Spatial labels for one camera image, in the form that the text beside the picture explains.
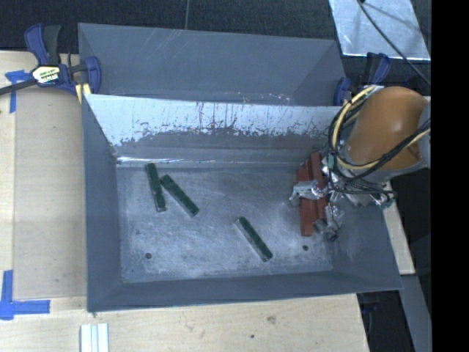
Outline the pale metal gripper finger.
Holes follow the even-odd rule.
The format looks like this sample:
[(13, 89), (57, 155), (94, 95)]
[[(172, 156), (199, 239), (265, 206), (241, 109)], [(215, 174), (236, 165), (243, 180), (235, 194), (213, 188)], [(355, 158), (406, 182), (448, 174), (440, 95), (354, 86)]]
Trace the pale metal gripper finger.
[(299, 181), (292, 188), (289, 201), (293, 206), (298, 206), (302, 199), (316, 201), (326, 195), (326, 187), (322, 187), (316, 180)]
[(344, 216), (345, 212), (339, 206), (329, 204), (325, 207), (325, 218), (318, 219), (315, 222), (315, 228), (330, 242), (334, 242), (339, 236)]

